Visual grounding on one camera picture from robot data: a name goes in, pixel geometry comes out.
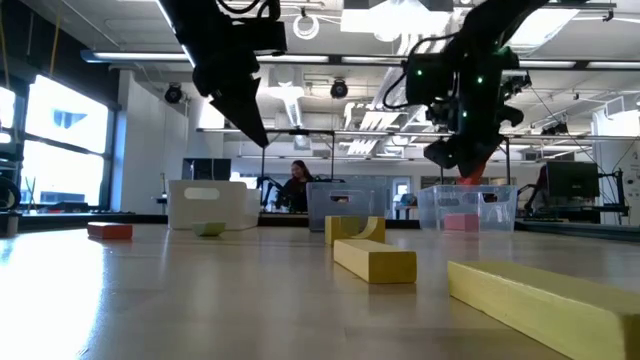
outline yellow block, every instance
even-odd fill
[[[383,217],[369,216],[364,231],[351,238],[354,240],[371,240],[384,244],[387,231],[385,221],[386,219]]]
[[[324,241],[332,245],[338,239],[371,240],[385,243],[385,218],[369,216],[364,231],[358,233],[360,219],[356,216],[327,216],[324,219]]]
[[[640,359],[640,295],[506,262],[449,262],[451,296],[578,360]]]
[[[333,260],[371,284],[414,283],[416,253],[370,240],[337,240]]]
[[[360,219],[357,216],[327,216],[324,219],[324,242],[332,245],[337,239],[348,239],[358,234]]]

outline fluorescent light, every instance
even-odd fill
[[[196,62],[193,61],[193,57],[191,56],[191,54],[189,53],[189,50],[187,50],[187,48],[184,45],[182,45],[182,51],[184,51],[184,55],[189,60],[189,63],[191,64],[191,66],[195,69],[196,68]]]
[[[336,135],[387,136],[386,131],[336,131]]]
[[[235,134],[239,133],[238,129],[209,129],[209,128],[199,128],[197,129],[200,132],[210,132],[210,133],[223,133],[223,134]]]
[[[589,69],[640,69],[640,61],[592,61]]]
[[[117,0],[118,2],[155,2],[156,0]],[[233,0],[227,4],[231,7],[243,6],[246,7],[251,4],[251,1]],[[320,1],[283,1],[280,3],[281,7],[305,7],[307,9],[324,9],[325,5]]]
[[[344,56],[344,64],[365,64],[365,65],[400,65],[403,57],[396,56]]]
[[[124,53],[124,52],[94,52],[93,56],[105,61],[188,61],[186,54],[178,53]]]
[[[328,63],[329,56],[323,55],[261,55],[257,56],[259,62],[264,63]]]
[[[155,1],[155,3],[158,5],[158,8],[160,9],[160,12],[162,13],[162,16],[164,16],[164,19],[167,21],[167,24],[169,24],[171,31],[175,33],[175,30],[173,30],[173,23],[171,22],[171,18],[169,18],[167,11],[164,9],[162,4],[160,3],[160,0],[151,0],[151,1]]]
[[[524,68],[564,68],[569,69],[576,65],[575,61],[554,60],[522,60],[520,66]]]

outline cable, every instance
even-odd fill
[[[251,4],[249,4],[249,6],[247,6],[244,9],[234,9],[231,6],[227,5],[224,0],[218,0],[218,3],[228,12],[232,13],[232,14],[236,14],[236,15],[242,15],[242,14],[246,14],[249,11],[253,10],[253,8],[255,8],[259,3],[260,0],[253,0],[253,2]]]
[[[11,77],[9,76],[9,58],[7,57],[7,43],[4,37],[4,22],[2,21],[2,7],[0,6],[0,42],[2,42],[2,63],[4,66],[4,81],[7,90],[11,90]]]
[[[389,86],[387,91],[384,92],[384,96],[382,97],[382,105],[384,105],[387,109],[397,110],[397,109],[402,109],[409,106],[408,103],[404,103],[400,105],[389,105],[387,103],[387,98],[389,97],[389,94],[391,94],[391,91],[393,91],[393,89],[395,89],[396,86],[398,86],[398,84],[400,84],[400,82],[404,80],[405,77],[407,77],[407,73],[403,72],[402,75],[400,75],[400,77],[398,78],[398,80],[396,80],[393,84],[391,84],[391,86]]]
[[[540,95],[538,94],[538,92],[536,91],[536,89],[534,89],[532,86],[529,87],[531,89],[531,91],[533,91],[533,93],[536,95],[536,97],[538,98],[538,100],[540,100],[540,103],[545,107],[545,109],[547,109],[547,111],[549,112],[549,114],[551,114],[551,117],[555,120],[558,121],[559,120],[556,118],[555,114],[553,113],[553,111],[551,111],[551,109],[549,109],[549,106],[547,106],[547,104],[544,102],[544,100],[542,100],[542,98],[540,97]],[[600,169],[600,171],[602,171],[603,174],[606,174],[607,172],[604,171],[604,169],[602,168],[602,166],[600,166],[600,164],[598,164],[598,162],[591,156],[589,155],[589,153],[582,147],[582,145],[580,145],[580,143],[573,137],[571,136],[571,134],[567,131],[567,135],[569,135],[569,138],[571,138],[571,140],[573,140],[574,143],[576,143],[576,145],[578,145],[578,147],[580,148],[580,150],[585,153],[589,159],[591,159],[591,161],[593,161],[594,164],[596,164],[596,166],[598,166],[598,169]],[[611,190],[611,194],[615,194],[615,191],[613,191],[613,185],[611,185],[611,179],[609,179],[609,177],[607,176],[607,183],[609,183],[609,190]],[[613,200],[608,197],[606,194],[602,194],[602,196],[605,198],[605,200],[609,200],[611,202],[613,202]]]
[[[53,36],[53,50],[51,51],[51,64],[49,65],[49,77],[53,77],[53,69],[56,66],[56,53],[58,52],[58,38],[60,37],[60,20],[62,19],[62,0],[58,2],[58,13],[56,15],[56,31]]]
[[[420,47],[420,45],[426,43],[427,41],[447,40],[447,39],[451,39],[453,37],[456,37],[457,35],[458,35],[458,32],[454,32],[454,33],[447,34],[447,35],[432,36],[432,37],[421,39],[415,45],[413,45],[413,47],[411,48],[411,51],[409,51],[409,57],[411,57],[411,55],[413,55],[416,51],[418,51],[418,48]]]
[[[440,41],[440,40],[446,40],[446,39],[451,39],[453,37],[455,37],[456,35],[458,35],[457,32],[452,33],[452,34],[447,34],[447,35],[442,35],[442,36],[432,36],[432,37],[427,37],[424,39],[421,39],[420,41],[418,41],[412,48],[411,51],[409,51],[409,58],[411,58],[411,56],[418,50],[418,48],[420,47],[420,45],[424,44],[427,41]],[[404,78],[407,76],[407,69],[406,67],[404,68],[404,70],[402,71],[402,75],[398,78],[398,80],[396,80],[393,84],[391,84],[391,86],[389,86],[389,88],[387,89],[387,91],[385,91],[384,93],[384,97],[382,98],[382,104],[388,108],[388,109],[392,109],[392,110],[397,110],[397,109],[402,109],[405,108],[407,106],[409,106],[409,103],[404,103],[404,104],[400,104],[400,105],[389,105],[387,103],[387,98],[389,97],[389,94],[391,94],[391,91],[393,91],[393,89],[396,88],[396,86],[398,86],[400,84],[400,82],[402,80],[404,80]]]

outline woman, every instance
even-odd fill
[[[307,212],[307,183],[312,182],[313,177],[302,160],[296,160],[291,164],[291,179],[278,193],[276,207],[285,205],[289,212]]]

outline table surface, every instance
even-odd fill
[[[387,242],[417,252],[415,285],[366,284],[303,228],[0,240],[0,358],[565,359],[450,298],[447,261],[514,261],[640,292],[633,244],[418,230]]]

